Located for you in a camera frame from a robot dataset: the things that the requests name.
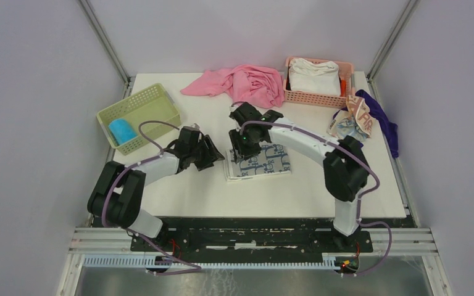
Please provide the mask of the blue towel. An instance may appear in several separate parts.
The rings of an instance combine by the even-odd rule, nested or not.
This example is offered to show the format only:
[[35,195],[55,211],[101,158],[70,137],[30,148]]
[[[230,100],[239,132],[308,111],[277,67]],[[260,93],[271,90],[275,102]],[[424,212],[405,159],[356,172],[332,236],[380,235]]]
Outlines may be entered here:
[[118,146],[121,146],[137,137],[137,133],[124,118],[118,118],[110,122],[109,130]]

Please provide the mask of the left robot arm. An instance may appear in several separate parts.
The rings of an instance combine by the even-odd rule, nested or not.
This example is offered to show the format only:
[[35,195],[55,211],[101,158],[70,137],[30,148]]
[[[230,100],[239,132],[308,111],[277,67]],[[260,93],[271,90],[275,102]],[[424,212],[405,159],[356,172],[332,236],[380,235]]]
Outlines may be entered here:
[[157,155],[132,165],[109,161],[104,165],[90,195],[87,210],[101,219],[105,227],[120,226],[146,237],[153,250],[168,246],[170,236],[165,223],[141,207],[144,188],[194,165],[202,171],[224,160],[209,135],[193,127],[183,127],[178,138]]

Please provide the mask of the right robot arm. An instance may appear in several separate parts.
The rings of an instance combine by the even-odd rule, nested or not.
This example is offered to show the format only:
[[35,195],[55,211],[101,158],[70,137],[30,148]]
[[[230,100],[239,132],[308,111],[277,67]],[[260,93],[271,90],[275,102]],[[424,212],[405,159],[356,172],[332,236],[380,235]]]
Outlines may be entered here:
[[260,153],[262,142],[279,144],[302,154],[323,168],[327,191],[335,198],[332,244],[347,252],[356,245],[360,228],[359,199],[373,174],[357,139],[331,140],[295,125],[274,110],[260,113],[245,102],[230,109],[236,122],[229,137],[235,160],[248,160]]

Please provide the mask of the green plastic basket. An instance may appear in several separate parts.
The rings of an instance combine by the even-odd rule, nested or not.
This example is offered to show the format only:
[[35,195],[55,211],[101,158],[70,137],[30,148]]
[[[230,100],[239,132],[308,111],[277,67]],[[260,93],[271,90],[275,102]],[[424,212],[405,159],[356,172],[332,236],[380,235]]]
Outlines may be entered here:
[[[175,102],[160,83],[153,84],[96,114],[110,146],[123,155],[128,155],[149,143],[140,135],[139,125],[144,121],[157,120],[142,127],[144,135],[157,139],[170,132],[173,127],[182,124],[180,112]],[[135,136],[127,141],[115,138],[111,123],[119,120],[125,122]]]

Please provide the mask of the blue white patterned cloth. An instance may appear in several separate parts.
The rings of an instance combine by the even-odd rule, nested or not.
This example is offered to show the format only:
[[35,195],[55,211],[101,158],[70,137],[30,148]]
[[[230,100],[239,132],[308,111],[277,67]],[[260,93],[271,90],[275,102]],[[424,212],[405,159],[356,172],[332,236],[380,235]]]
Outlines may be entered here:
[[228,149],[223,167],[228,182],[292,173],[287,150],[278,144],[262,144],[259,155],[239,161],[235,160],[233,149]]

